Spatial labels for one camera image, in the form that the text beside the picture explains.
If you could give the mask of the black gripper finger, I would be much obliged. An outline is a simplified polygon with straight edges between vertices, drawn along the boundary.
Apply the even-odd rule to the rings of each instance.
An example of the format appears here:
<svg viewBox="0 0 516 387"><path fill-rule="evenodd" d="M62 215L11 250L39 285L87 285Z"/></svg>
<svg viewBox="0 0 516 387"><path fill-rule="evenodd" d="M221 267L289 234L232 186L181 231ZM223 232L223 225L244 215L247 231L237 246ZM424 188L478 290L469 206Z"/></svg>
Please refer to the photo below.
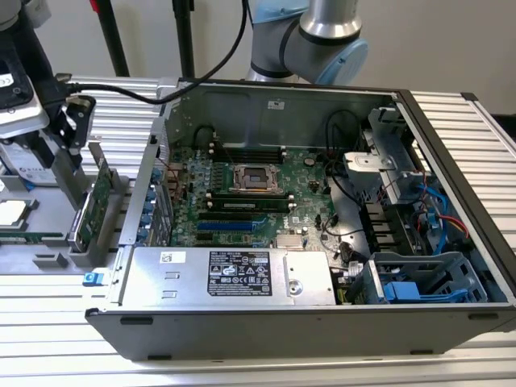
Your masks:
<svg viewBox="0 0 516 387"><path fill-rule="evenodd" d="M75 95L66 99L66 114L74 122L69 148L80 150L89 138L96 100L88 95Z"/></svg>
<svg viewBox="0 0 516 387"><path fill-rule="evenodd" d="M62 107L56 109L52 116L49 133L59 148L70 149L75 145L76 128L70 123L68 115Z"/></svg>

